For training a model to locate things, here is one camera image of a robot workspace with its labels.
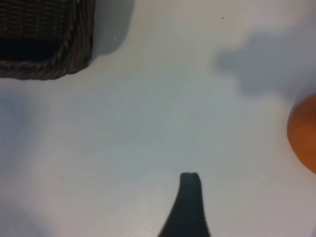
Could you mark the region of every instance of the white table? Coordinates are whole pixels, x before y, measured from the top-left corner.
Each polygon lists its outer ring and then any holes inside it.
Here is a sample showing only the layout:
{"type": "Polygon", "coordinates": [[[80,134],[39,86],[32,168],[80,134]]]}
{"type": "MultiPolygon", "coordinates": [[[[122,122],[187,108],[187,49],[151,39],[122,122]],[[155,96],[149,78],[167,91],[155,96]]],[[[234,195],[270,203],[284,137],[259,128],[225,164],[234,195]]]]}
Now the white table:
{"type": "Polygon", "coordinates": [[[315,1],[132,1],[99,0],[88,69],[0,81],[0,218],[156,237],[195,171],[213,237],[315,237],[316,175],[286,138],[316,91],[315,1]]]}

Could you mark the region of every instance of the wicker basket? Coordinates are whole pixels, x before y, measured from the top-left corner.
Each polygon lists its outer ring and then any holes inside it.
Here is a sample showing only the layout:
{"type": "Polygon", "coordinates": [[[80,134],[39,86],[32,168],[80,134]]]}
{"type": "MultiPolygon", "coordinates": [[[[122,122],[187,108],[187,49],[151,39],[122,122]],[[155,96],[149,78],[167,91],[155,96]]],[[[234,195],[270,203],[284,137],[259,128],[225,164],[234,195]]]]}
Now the wicker basket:
{"type": "Polygon", "coordinates": [[[0,77],[57,79],[89,64],[95,0],[0,0],[0,77]]]}

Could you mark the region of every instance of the orange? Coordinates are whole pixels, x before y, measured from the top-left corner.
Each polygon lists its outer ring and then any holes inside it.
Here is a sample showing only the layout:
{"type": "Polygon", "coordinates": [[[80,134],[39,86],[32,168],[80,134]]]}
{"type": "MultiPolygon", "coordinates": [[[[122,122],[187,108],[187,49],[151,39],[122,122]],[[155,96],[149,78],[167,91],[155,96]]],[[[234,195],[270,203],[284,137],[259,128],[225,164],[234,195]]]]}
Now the orange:
{"type": "Polygon", "coordinates": [[[287,125],[287,138],[298,159],[316,174],[316,95],[293,110],[287,125]]]}

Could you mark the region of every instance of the black pointed tip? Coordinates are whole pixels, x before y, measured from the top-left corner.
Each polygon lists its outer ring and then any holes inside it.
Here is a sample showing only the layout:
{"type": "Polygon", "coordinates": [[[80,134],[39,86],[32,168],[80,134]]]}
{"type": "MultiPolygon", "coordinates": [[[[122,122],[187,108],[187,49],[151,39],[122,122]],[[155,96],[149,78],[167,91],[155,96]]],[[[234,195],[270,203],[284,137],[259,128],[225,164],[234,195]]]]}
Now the black pointed tip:
{"type": "Polygon", "coordinates": [[[182,173],[176,201],[159,237],[210,237],[197,173],[182,173]]]}

